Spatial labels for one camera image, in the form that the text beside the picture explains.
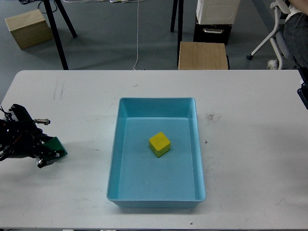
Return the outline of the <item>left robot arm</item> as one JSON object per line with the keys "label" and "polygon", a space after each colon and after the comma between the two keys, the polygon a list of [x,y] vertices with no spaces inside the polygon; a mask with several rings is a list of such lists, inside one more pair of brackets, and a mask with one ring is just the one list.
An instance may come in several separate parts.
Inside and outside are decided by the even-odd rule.
{"label": "left robot arm", "polygon": [[37,166],[52,165],[67,155],[57,137],[48,136],[37,124],[49,125],[49,119],[33,119],[21,105],[13,104],[8,111],[0,109],[0,160],[8,158],[36,159]]}

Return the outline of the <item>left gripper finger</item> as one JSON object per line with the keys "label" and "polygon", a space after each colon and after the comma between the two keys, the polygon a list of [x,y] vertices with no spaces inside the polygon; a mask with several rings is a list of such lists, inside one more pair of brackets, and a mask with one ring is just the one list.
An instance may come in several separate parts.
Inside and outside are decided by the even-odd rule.
{"label": "left gripper finger", "polygon": [[38,168],[43,168],[52,165],[55,161],[60,158],[60,153],[50,148],[43,148],[35,154],[35,159]]}

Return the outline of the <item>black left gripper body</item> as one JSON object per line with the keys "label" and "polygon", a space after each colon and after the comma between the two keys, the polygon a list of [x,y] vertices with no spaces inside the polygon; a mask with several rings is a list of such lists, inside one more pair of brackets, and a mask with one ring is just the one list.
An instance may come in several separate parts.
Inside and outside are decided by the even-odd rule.
{"label": "black left gripper body", "polygon": [[43,142],[48,136],[41,129],[38,131],[2,131],[2,160],[7,158],[32,157],[45,159],[48,157],[48,148]]}

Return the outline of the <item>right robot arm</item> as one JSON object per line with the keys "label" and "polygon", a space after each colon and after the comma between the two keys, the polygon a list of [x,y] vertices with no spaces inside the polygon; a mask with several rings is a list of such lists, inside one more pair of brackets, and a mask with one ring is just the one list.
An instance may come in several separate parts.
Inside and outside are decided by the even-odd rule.
{"label": "right robot arm", "polygon": [[299,73],[301,75],[301,88],[297,90],[297,93],[306,107],[308,109],[308,69],[306,67],[299,68]]}

